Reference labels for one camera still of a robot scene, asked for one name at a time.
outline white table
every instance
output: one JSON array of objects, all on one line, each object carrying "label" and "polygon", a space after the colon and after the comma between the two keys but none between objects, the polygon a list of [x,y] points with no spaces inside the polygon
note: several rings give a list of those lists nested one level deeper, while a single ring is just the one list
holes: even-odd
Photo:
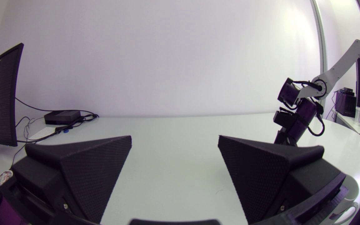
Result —
[{"label": "white table", "polygon": [[355,122],[354,122],[355,118],[343,116],[341,113],[338,112],[337,113],[337,119],[340,119],[351,130],[353,130],[353,131],[357,132],[358,134],[360,134],[360,123],[355,124]]},{"label": "white table", "polygon": [[[246,225],[217,147],[218,137],[223,134],[272,143],[280,129],[273,116],[99,118],[41,144],[131,135],[132,149],[106,207],[104,225],[126,225],[132,218],[218,219],[223,225]],[[324,159],[353,176],[360,188],[360,135],[334,122],[324,123],[326,131],[321,137],[305,132],[299,146],[323,145]],[[311,128],[318,133],[321,124],[314,119]],[[360,193],[356,201],[360,205]]]}]

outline black pyramid-shaped object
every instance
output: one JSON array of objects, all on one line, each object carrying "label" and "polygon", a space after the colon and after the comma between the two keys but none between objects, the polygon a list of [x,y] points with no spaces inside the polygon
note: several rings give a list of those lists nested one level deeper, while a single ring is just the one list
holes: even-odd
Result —
[{"label": "black pyramid-shaped object", "polygon": [[341,174],[322,159],[322,146],[293,147],[220,136],[218,147],[249,224],[280,213],[282,205],[287,210],[287,205],[299,204]]},{"label": "black pyramid-shaped object", "polygon": [[99,223],[131,143],[131,136],[123,136],[62,145],[27,144],[26,153],[60,170],[86,219]]}]

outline black plastic housing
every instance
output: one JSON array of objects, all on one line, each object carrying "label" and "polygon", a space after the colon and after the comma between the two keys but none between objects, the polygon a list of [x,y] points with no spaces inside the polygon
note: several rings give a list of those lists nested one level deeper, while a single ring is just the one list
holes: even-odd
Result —
[{"label": "black plastic housing", "polygon": [[62,145],[27,144],[1,191],[32,224],[61,214],[99,223],[131,149],[131,136]]},{"label": "black plastic housing", "polygon": [[293,147],[220,136],[218,147],[249,224],[270,222],[289,210],[294,210],[286,217],[289,222],[305,223],[332,201],[345,178],[322,159],[322,146]]}]

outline cable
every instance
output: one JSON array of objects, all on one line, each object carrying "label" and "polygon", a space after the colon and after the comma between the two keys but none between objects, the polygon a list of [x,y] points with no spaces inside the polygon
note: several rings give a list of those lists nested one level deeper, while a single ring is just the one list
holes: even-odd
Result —
[{"label": "cable", "polygon": [[[334,91],[334,94],[333,94],[332,99],[334,98],[334,95],[336,94],[336,92],[339,92],[340,90]],[[336,106],[337,101],[338,101],[339,99],[340,99],[340,97],[336,98],[336,103],[335,103],[334,106],[330,109],[330,111],[329,111],[329,113],[327,114],[327,116],[326,116],[325,119],[327,119],[327,117],[329,117],[331,110],[333,110],[333,108]]]},{"label": "cable", "polygon": [[30,108],[33,108],[33,109],[36,109],[36,110],[39,110],[39,111],[45,111],[45,112],[54,112],[54,111],[81,111],[81,112],[86,112],[86,113],[91,113],[91,114],[94,114],[93,112],[90,112],[90,111],[86,111],[86,110],[77,110],[77,109],[69,109],[69,110],[46,110],[46,109],[41,109],[41,108],[36,108],[36,107],[33,107],[31,105],[28,105],[24,102],[22,102],[21,100],[19,100],[18,98],[15,97],[15,99],[17,101],[19,101],[21,104],[24,104],[25,106],[27,107],[30,107]]},{"label": "cable", "polygon": [[47,136],[45,136],[45,137],[42,137],[42,138],[39,138],[39,139],[28,139],[28,138],[27,138],[26,141],[17,140],[17,142],[21,142],[21,143],[35,143],[35,142],[38,142],[38,141],[42,141],[42,140],[47,139],[48,137],[51,137],[51,136],[53,136],[53,135],[55,135],[55,134],[58,134],[59,132],[65,130],[65,129],[71,127],[71,126],[72,126],[72,127],[78,127],[78,126],[80,126],[81,124],[83,124],[85,121],[92,121],[92,120],[94,120],[97,116],[98,116],[98,115],[96,115],[96,114],[89,114],[89,115],[86,115],[86,116],[82,116],[82,117],[80,117],[79,119],[73,121],[71,124],[63,127],[62,129],[59,129],[59,130],[57,130],[57,131],[53,132],[52,134],[49,134],[49,135],[47,135]]},{"label": "cable", "polygon": [[15,162],[16,154],[18,154],[20,152],[20,150],[22,150],[25,146],[26,146],[26,144],[23,144],[23,146],[15,153],[15,155],[13,156],[12,165],[10,167],[12,167],[13,163]]},{"label": "cable", "polygon": [[324,122],[323,122],[323,120],[320,118],[319,114],[316,114],[316,117],[317,117],[317,119],[319,119],[319,121],[320,121],[321,124],[322,124],[322,131],[321,131],[319,134],[315,134],[315,133],[313,133],[313,131],[310,129],[310,127],[307,127],[307,129],[309,130],[309,132],[310,132],[313,136],[318,137],[318,136],[321,136],[321,135],[324,133]]},{"label": "cable", "polygon": [[15,99],[16,99],[17,101],[19,101],[20,103],[24,104],[25,106],[30,107],[30,108],[33,108],[33,109],[36,109],[36,110],[39,110],[39,111],[46,111],[46,112],[56,112],[56,111],[80,111],[80,112],[89,113],[89,114],[87,114],[87,115],[85,115],[85,116],[79,117],[78,119],[76,119],[75,121],[73,121],[71,124],[67,125],[66,127],[63,127],[62,129],[59,129],[59,130],[55,131],[55,132],[52,133],[52,134],[49,134],[49,135],[47,135],[47,136],[45,136],[45,137],[42,137],[42,138],[39,138],[39,139],[34,139],[34,140],[28,138],[28,136],[29,136],[29,131],[28,131],[28,130],[30,129],[30,124],[34,123],[36,120],[42,119],[43,117],[38,118],[38,119],[34,119],[34,118],[29,119],[29,123],[27,123],[27,125],[24,127],[24,131],[23,131],[23,136],[26,138],[26,141],[17,140],[17,142],[20,142],[20,143],[35,143],[35,142],[38,142],[38,141],[42,141],[42,140],[47,139],[48,137],[51,137],[51,136],[53,136],[53,135],[55,135],[55,134],[60,133],[61,131],[65,130],[65,129],[69,128],[69,127],[78,127],[78,126],[80,126],[81,124],[83,124],[83,123],[86,122],[86,121],[92,121],[92,120],[94,120],[95,118],[99,117],[98,114],[95,114],[95,113],[93,113],[93,112],[86,111],[86,110],[75,110],[75,109],[70,109],[70,110],[46,110],[46,109],[36,108],[36,107],[33,107],[33,106],[31,106],[31,105],[28,105],[28,104],[24,103],[23,101],[21,101],[20,99],[18,99],[18,98],[16,98],[16,97],[15,97]]},{"label": "cable", "polygon": [[28,117],[23,117],[23,118],[21,118],[21,119],[19,120],[19,122],[16,124],[16,126],[15,126],[15,127],[17,127],[17,126],[20,124],[20,122],[21,122],[24,118],[27,118],[27,119],[29,119],[29,120],[30,120],[30,118],[28,118]]},{"label": "cable", "polygon": [[291,108],[291,106],[289,104],[287,104],[286,102],[283,102],[283,104],[290,110],[295,110],[298,108],[298,104],[296,104],[296,106],[294,108]]}]

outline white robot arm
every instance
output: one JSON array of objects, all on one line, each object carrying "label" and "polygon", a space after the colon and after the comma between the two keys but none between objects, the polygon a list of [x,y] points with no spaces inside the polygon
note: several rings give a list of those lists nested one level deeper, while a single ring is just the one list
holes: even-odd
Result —
[{"label": "white robot arm", "polygon": [[[296,146],[306,129],[315,136],[323,134],[324,123],[320,117],[323,114],[323,107],[313,98],[316,100],[326,98],[337,81],[359,58],[360,40],[355,40],[330,70],[316,76],[311,82],[293,81],[290,78],[286,80],[277,99],[284,103],[288,110],[280,107],[280,110],[274,115],[273,121],[282,126],[282,129],[277,133],[275,144]],[[315,116],[323,125],[323,130],[319,134],[314,134],[309,128],[309,124]]]}]

